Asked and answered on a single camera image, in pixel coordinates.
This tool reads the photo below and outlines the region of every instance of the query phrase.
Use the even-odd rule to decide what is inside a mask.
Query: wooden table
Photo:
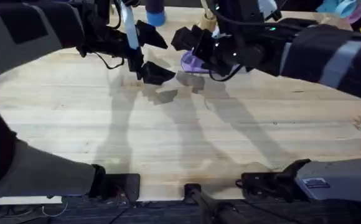
[[[158,31],[169,44],[178,28],[200,19],[202,9],[167,7],[166,13]],[[134,14],[145,20],[143,7]],[[172,46],[143,52],[162,67],[182,70],[183,52]],[[188,182],[202,184],[215,198],[241,198],[234,183],[242,172],[282,170],[304,158],[361,158],[361,132],[353,125],[361,116],[360,99],[256,70],[226,83],[177,72],[154,87],[137,81],[127,66],[107,70],[95,55],[63,50],[1,75],[0,113],[41,150],[101,164],[110,173],[141,174],[140,200],[182,199]]]

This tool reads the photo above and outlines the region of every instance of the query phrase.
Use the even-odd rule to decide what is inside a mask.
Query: purple object
[[[360,18],[361,18],[361,2],[358,2],[353,13],[351,13],[350,16],[346,17],[346,19],[350,24],[353,24],[354,22],[358,21]]]
[[[201,68],[204,62],[198,57],[192,55],[192,52],[188,51],[182,55],[180,59],[180,65],[182,66],[185,72],[190,73],[209,73],[207,69]],[[237,68],[238,65],[234,65],[232,71]]]

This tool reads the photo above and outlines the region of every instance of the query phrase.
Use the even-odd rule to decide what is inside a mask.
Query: white cable
[[[206,0],[201,0],[201,6],[204,8],[207,19],[209,19],[209,20],[214,19],[215,16],[211,12],[211,10],[208,8],[208,4],[207,4]]]
[[[59,215],[63,214],[64,211],[66,211],[67,206],[68,206],[68,203],[66,203],[66,206],[64,207],[63,211],[61,211],[60,213],[58,213],[56,215],[48,215],[45,213],[45,205],[44,205],[44,206],[42,206],[42,213],[48,217],[58,217]]]

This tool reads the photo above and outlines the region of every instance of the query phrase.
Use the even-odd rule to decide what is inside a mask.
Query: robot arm
[[[305,19],[265,20],[281,17],[264,2],[210,0],[220,35],[193,27],[179,29],[171,44],[176,50],[191,50],[204,61],[211,77],[231,78],[236,65],[320,83],[361,97],[361,34]]]
[[[0,4],[0,74],[84,40],[80,15],[69,4]]]
[[[119,12],[120,8],[130,11],[132,3],[115,1]],[[141,21],[134,25],[130,15],[124,19],[127,34],[122,33],[116,30],[118,26],[107,25],[109,10],[109,0],[1,3],[0,74],[57,50],[76,47],[82,57],[100,53],[128,60],[129,71],[145,83],[161,85],[173,78],[175,73],[143,60],[144,44],[167,48],[155,27]]]

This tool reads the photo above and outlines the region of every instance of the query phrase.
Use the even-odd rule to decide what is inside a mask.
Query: purple plastic piece
[[[192,52],[188,51],[182,55],[180,59],[180,65],[185,72],[190,73],[208,73],[207,69],[201,68],[204,62],[198,57],[192,55]],[[233,66],[232,71],[237,68],[238,65]]]

